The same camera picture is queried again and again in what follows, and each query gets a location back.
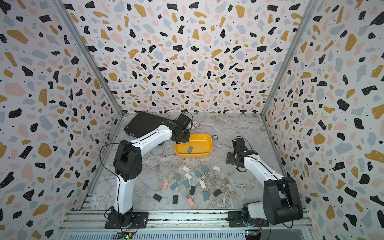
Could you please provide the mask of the pink eraser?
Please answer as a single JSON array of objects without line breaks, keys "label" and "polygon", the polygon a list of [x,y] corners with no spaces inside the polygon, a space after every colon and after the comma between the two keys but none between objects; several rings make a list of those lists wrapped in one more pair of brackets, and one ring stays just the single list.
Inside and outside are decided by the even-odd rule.
[{"label": "pink eraser", "polygon": [[194,201],[192,200],[192,198],[188,198],[188,199],[187,199],[187,202],[188,202],[188,204],[189,204],[189,206],[190,206],[191,208],[195,206],[195,203],[194,203]]},{"label": "pink eraser", "polygon": [[165,181],[164,184],[163,184],[163,186],[162,186],[162,189],[163,189],[163,190],[166,190],[166,189],[168,188],[169,183],[170,183],[170,182]]}]

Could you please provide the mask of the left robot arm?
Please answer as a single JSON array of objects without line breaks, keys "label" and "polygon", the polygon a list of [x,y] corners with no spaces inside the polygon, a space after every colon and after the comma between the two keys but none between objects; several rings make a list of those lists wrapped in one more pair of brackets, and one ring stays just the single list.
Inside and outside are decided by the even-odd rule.
[{"label": "left robot arm", "polygon": [[193,116],[181,113],[170,120],[157,115],[139,112],[128,123],[124,131],[134,140],[122,140],[117,143],[112,174],[117,178],[116,198],[109,208],[105,227],[145,228],[148,213],[134,213],[133,190],[135,179],[143,170],[143,156],[154,147],[172,140],[176,144],[188,143],[193,127]]}]

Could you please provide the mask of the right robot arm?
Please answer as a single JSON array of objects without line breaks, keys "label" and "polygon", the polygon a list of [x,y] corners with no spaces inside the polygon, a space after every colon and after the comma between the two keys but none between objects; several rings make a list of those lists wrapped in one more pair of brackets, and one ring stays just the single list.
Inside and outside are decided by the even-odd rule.
[{"label": "right robot arm", "polygon": [[296,181],[273,170],[255,150],[247,148],[247,142],[240,136],[232,140],[233,151],[227,153],[226,164],[236,166],[241,173],[253,174],[263,184],[263,199],[244,204],[235,219],[250,227],[261,227],[266,222],[293,225],[304,216]]}]

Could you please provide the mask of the playing card box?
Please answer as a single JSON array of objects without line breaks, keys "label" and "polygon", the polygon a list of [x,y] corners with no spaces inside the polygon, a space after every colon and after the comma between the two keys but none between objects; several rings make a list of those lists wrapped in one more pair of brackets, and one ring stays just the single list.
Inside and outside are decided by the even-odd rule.
[{"label": "playing card box", "polygon": [[191,129],[191,131],[194,131],[194,130],[197,129],[199,126],[200,126],[200,123],[198,123],[197,121],[193,121],[193,122],[192,122],[192,129]]}]

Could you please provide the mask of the yellow storage box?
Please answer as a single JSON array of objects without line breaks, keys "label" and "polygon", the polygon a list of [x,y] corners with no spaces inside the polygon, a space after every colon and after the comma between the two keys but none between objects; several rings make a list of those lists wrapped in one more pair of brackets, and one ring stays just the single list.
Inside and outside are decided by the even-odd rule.
[{"label": "yellow storage box", "polygon": [[[191,153],[188,153],[189,147],[193,147]],[[175,144],[174,149],[180,158],[206,158],[213,150],[213,140],[208,134],[190,134],[188,143]]]}]

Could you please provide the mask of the white eraser top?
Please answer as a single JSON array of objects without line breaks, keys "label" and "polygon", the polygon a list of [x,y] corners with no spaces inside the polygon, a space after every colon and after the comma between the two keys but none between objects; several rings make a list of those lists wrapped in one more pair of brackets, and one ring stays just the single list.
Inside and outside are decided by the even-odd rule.
[{"label": "white eraser top", "polygon": [[187,172],[187,173],[190,171],[190,169],[189,169],[188,167],[186,167],[186,166],[183,167],[183,170],[184,170],[185,172]]}]

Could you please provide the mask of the black eraser right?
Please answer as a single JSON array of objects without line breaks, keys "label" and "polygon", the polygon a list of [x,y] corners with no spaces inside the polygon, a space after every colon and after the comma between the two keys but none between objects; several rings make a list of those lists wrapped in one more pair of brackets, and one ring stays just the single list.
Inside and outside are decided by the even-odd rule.
[{"label": "black eraser right", "polygon": [[214,195],[214,197],[216,198],[216,197],[219,196],[221,193],[222,193],[222,191],[221,191],[220,189],[217,189],[216,191],[213,192],[213,195]]}]

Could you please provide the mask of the teal eraser middle low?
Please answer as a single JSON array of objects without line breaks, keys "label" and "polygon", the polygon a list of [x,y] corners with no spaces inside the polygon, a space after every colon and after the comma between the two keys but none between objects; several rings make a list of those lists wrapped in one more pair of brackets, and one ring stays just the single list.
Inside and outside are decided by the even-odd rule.
[{"label": "teal eraser middle low", "polygon": [[186,189],[188,189],[191,186],[188,180],[184,180],[183,184],[184,184]]}]

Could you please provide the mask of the black eraser bottom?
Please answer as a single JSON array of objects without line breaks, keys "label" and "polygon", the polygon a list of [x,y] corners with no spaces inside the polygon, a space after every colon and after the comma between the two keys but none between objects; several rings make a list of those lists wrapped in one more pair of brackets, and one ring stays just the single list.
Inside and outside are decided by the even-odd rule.
[{"label": "black eraser bottom", "polygon": [[177,205],[178,204],[178,195],[174,195],[173,196],[173,205]]}]

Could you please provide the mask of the black eraser far left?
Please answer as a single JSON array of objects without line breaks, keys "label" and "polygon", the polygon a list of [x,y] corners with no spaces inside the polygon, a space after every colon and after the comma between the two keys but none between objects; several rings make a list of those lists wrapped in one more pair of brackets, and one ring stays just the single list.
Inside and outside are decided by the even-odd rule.
[{"label": "black eraser far left", "polygon": [[158,194],[154,194],[153,196],[153,199],[155,199],[156,201],[160,202],[162,200],[162,196],[158,195]]}]

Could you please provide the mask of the pink eraser bottom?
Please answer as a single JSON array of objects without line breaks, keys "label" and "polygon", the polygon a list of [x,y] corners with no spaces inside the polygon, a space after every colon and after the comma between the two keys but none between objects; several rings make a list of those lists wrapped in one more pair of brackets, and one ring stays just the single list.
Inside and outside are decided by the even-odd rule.
[{"label": "pink eraser bottom", "polygon": [[189,204],[189,206],[190,206],[191,208],[195,206],[195,203],[194,203],[194,201],[192,200],[192,198],[188,198],[188,199],[187,199],[187,202],[188,202],[188,204]]}]

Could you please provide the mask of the black flat case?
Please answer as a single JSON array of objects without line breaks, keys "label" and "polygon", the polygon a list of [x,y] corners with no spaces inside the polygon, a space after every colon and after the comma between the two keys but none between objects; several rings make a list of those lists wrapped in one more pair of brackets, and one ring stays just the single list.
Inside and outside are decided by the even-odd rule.
[{"label": "black flat case", "polygon": [[121,144],[131,145],[140,150],[150,150],[155,146],[170,140],[178,126],[169,119],[139,112],[124,128],[133,140],[123,140]]}]

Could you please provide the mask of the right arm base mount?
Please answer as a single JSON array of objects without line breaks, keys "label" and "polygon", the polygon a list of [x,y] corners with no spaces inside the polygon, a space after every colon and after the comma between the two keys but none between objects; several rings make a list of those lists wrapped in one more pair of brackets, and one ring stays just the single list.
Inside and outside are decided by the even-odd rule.
[{"label": "right arm base mount", "polygon": [[230,228],[264,228],[270,226],[270,223],[267,220],[253,219],[242,211],[229,211],[228,222]]}]

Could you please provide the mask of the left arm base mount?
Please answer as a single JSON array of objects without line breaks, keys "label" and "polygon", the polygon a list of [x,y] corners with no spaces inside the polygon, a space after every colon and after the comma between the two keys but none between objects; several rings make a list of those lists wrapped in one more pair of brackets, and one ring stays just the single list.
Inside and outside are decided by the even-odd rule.
[{"label": "left arm base mount", "polygon": [[149,212],[127,212],[124,215],[117,212],[109,213],[105,229],[145,229],[149,220]]}]

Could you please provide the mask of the left aluminium corner post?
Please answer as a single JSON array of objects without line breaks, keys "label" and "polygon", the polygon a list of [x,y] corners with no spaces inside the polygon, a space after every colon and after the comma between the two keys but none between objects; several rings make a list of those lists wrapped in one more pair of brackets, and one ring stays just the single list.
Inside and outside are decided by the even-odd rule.
[{"label": "left aluminium corner post", "polygon": [[95,63],[94,59],[92,58],[92,55],[90,54],[87,45],[84,43],[84,41],[81,38],[81,35],[79,31],[77,30],[73,20],[71,19],[69,13],[67,12],[65,5],[63,1],[51,1],[53,8],[56,10],[60,18],[63,20],[64,25],[70,32],[71,36],[73,37],[74,42],[77,44],[81,54],[85,58],[87,64],[89,65],[91,71],[93,74],[96,75],[97,80],[99,81],[104,93],[107,95],[108,99],[111,102],[111,105],[114,107],[116,112],[118,113],[119,117],[122,118],[124,116],[123,111],[120,109],[116,99],[114,98],[108,84],[106,83],[104,76],[102,75],[101,71],[99,70],[97,64]]}]

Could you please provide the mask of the aluminium corner post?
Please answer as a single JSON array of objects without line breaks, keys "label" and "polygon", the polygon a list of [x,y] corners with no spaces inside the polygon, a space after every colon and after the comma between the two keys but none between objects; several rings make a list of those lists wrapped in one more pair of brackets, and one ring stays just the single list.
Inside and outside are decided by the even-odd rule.
[{"label": "aluminium corner post", "polygon": [[310,21],[310,17],[313,15],[315,8],[317,7],[318,2],[319,2],[318,0],[310,0],[309,1],[309,4],[308,4],[308,6],[304,12],[304,15],[303,15],[303,19],[301,20],[301,22],[298,26],[298,30],[297,30],[294,38],[293,38],[293,41],[292,41],[292,43],[288,49],[288,52],[287,52],[287,54],[283,60],[282,67],[278,72],[277,79],[271,88],[270,94],[269,94],[267,101],[265,103],[265,106],[261,112],[261,117],[264,117],[267,115],[268,108],[272,105],[274,96],[278,91],[278,87],[279,87],[280,83],[282,82],[284,75],[286,74],[288,66],[289,66],[292,58],[294,57],[296,49],[297,49],[297,47],[298,47],[298,45],[299,45],[299,43],[303,37],[303,34],[304,34],[306,27],[307,27],[307,24]]},{"label": "aluminium corner post", "polygon": [[84,41],[81,38],[81,35],[79,31],[77,30],[73,20],[71,19],[69,13],[67,12],[65,5],[63,1],[51,1],[53,8],[56,10],[60,18],[63,20],[64,25],[70,32],[71,36],[73,37],[74,42],[77,44],[81,54],[85,58],[87,64],[89,65],[91,71],[93,74],[96,75],[97,80],[99,81],[104,93],[107,95],[108,99],[111,102],[111,105],[114,107],[116,112],[118,113],[119,117],[122,118],[124,116],[123,111],[120,109],[116,99],[114,98],[108,84],[106,83],[104,76],[102,75],[101,71],[99,70],[97,64],[95,63],[94,59],[92,58],[92,55],[90,54],[87,45],[84,43]]}]

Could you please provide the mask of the right aluminium corner post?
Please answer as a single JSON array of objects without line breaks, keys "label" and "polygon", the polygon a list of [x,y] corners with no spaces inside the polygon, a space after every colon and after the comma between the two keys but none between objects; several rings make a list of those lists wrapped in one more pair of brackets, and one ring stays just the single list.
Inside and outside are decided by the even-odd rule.
[{"label": "right aluminium corner post", "polygon": [[287,52],[287,54],[283,60],[282,67],[278,72],[277,79],[271,88],[270,94],[269,94],[267,101],[265,103],[265,106],[261,112],[261,117],[264,117],[267,115],[268,108],[272,105],[274,96],[278,91],[278,87],[279,87],[280,83],[282,82],[284,75],[286,74],[288,66],[289,66],[292,58],[294,57],[296,49],[297,49],[297,47],[298,47],[298,45],[299,45],[299,43],[303,37],[303,34],[304,34],[306,27],[307,27],[307,24],[310,21],[310,17],[313,15],[315,8],[317,7],[318,2],[319,2],[318,0],[310,0],[309,1],[309,4],[308,4],[308,6],[304,12],[304,15],[303,15],[303,19],[301,20],[301,22],[298,26],[298,30],[297,30],[294,38],[293,38],[293,41],[292,41],[292,43],[288,49],[288,52]]}]

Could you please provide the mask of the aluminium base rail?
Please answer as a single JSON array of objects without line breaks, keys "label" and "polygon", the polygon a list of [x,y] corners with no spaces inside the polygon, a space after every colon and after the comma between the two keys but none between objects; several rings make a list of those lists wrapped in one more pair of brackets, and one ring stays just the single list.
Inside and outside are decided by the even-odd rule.
[{"label": "aluminium base rail", "polygon": [[59,228],[59,240],[315,240],[308,214],[293,225],[230,228],[229,211],[139,210],[149,212],[145,229],[105,229],[105,211],[72,211]]}]

